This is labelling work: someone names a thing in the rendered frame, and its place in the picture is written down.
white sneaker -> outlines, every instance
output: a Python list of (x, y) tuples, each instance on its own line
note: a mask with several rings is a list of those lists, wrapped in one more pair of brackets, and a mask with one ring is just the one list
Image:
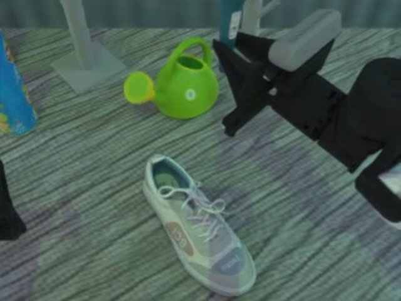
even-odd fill
[(199, 187), (171, 158), (147, 163), (143, 192), (184, 268), (218, 294), (243, 294), (256, 280), (252, 256), (222, 218), (224, 201), (210, 202)]

toy watering can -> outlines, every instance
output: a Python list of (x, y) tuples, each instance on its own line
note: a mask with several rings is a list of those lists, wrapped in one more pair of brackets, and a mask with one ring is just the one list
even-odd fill
[[(182, 53), (199, 45), (203, 59)], [(202, 38), (189, 38), (176, 47), (157, 75), (155, 85), (144, 72), (133, 72), (124, 83), (124, 94), (131, 103), (153, 101), (159, 110), (173, 118), (189, 119), (208, 111), (216, 102), (219, 84), (212, 70), (212, 50)]]

background wall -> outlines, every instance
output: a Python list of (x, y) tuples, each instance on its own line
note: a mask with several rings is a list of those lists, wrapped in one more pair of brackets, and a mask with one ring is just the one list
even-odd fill
[[(92, 28), (216, 28), (219, 0), (83, 0)], [(334, 8), (343, 27), (399, 28), (401, 0), (282, 0), (262, 27), (288, 28), (318, 8)], [(59, 0), (0, 0), (0, 27), (66, 27)]]

watering can handle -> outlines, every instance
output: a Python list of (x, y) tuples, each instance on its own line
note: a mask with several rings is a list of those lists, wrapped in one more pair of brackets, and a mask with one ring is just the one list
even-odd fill
[(199, 45), (202, 48), (203, 51), (203, 60), (206, 63), (208, 67), (212, 66), (212, 61), (213, 61), (213, 56), (212, 56), (212, 49), (207, 44), (207, 42), (200, 38), (200, 37), (193, 37), (189, 38), (183, 42), (181, 42), (180, 45), (174, 49), (173, 53), (170, 55), (169, 59), (167, 60), (167, 63), (165, 65), (166, 69), (166, 75), (169, 76), (173, 70), (174, 63), (178, 60), (179, 56), (189, 47), (194, 46), (194, 45)]

gray wooden floor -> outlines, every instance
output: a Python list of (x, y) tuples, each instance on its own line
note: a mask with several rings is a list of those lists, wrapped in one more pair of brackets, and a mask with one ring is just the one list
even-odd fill
[[(258, 279), (236, 300), (400, 300), (400, 233), (355, 191), (355, 176), (270, 109), (226, 137), (220, 122), (234, 102), (224, 75), (218, 103), (194, 120), (125, 101), (129, 72), (154, 77), (184, 38), (211, 41), (215, 30), (94, 30), (129, 70), (81, 96), (51, 68), (73, 50), (67, 31), (5, 35), (40, 120), (25, 137), (0, 137), (11, 196), (29, 228), (0, 243), (1, 301), (226, 300), (186, 274), (142, 195), (155, 153), (238, 212), (227, 221)], [(347, 92), (362, 66), (383, 56), (401, 57), (400, 30), (345, 29), (321, 73)]]

